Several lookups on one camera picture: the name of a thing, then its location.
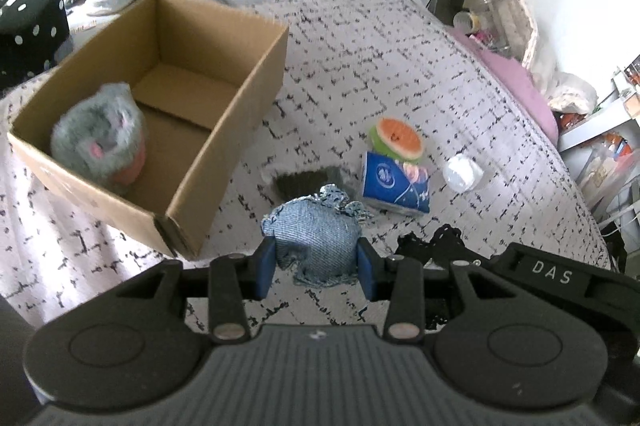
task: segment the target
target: white shelf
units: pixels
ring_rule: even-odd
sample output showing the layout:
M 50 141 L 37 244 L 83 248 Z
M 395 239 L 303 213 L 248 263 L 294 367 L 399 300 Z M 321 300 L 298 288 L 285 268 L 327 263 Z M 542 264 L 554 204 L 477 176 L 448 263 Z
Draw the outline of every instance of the white shelf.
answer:
M 574 146 L 589 141 L 601 133 L 615 129 L 617 126 L 632 120 L 626 112 L 623 100 L 616 99 L 608 106 L 592 114 L 577 127 L 560 134 L 558 139 L 558 151 L 565 151 Z

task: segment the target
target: plush toy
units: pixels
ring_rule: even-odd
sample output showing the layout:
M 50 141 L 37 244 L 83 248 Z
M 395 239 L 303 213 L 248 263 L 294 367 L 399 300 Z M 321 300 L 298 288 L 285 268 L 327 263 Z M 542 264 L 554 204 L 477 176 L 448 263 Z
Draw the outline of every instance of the plush toy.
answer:
M 123 194 L 145 164 L 144 116 L 129 85 L 106 84 L 64 114 L 51 134 L 60 164 Z
M 361 202 L 349 202 L 344 191 L 328 184 L 274 209 L 262 220 L 262 234 L 275 238 L 281 269 L 298 263 L 295 283 L 332 287 L 355 282 L 360 223 L 370 217 Z
M 417 163 L 424 152 L 418 132 L 399 119 L 381 117 L 370 136 L 376 152 L 402 162 Z

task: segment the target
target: cardboard box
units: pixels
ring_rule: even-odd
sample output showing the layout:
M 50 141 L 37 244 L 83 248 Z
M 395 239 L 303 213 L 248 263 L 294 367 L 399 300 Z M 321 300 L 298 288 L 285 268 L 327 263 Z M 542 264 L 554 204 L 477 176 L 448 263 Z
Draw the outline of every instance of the cardboard box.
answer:
M 282 86 L 288 29 L 210 0 L 140 0 L 67 58 L 9 140 L 52 192 L 162 253 L 194 259 L 252 129 Z M 127 82 L 146 118 L 146 163 L 124 197 L 49 156 L 60 116 Z

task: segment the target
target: watermelon toy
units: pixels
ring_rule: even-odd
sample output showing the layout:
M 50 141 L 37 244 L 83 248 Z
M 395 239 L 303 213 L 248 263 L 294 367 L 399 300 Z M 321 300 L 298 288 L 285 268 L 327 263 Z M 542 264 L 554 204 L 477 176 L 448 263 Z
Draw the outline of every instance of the watermelon toy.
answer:
M 418 162 L 424 148 L 413 127 L 391 117 L 382 117 L 370 132 L 373 149 L 403 162 Z

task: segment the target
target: white cloth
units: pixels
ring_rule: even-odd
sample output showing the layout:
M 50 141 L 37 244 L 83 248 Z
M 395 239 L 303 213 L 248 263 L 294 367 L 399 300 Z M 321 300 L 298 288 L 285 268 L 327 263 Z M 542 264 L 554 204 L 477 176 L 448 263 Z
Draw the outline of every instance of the white cloth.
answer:
M 395 250 L 398 235 L 430 239 L 450 223 L 485 256 L 520 242 L 608 267 L 604 240 L 554 147 L 426 10 L 411 0 L 277 0 L 255 9 L 290 24 L 284 86 L 233 174 L 200 265 L 260 243 L 260 220 L 278 203 L 262 168 L 357 171 L 367 133 L 384 114 L 404 117 L 424 139 L 431 213 L 378 213 L 364 236 L 379 252 Z M 12 154 L 8 124 L 42 81 L 0 102 L 0 292 L 35 325 L 161 260 L 48 193 Z M 485 174 L 473 191 L 456 194 L 440 169 L 461 152 Z M 192 303 L 188 322 L 206 327 L 206 304 Z M 359 286 L 306 289 L 277 271 L 268 298 L 246 311 L 254 327 L 382 324 L 385 305 L 368 303 Z

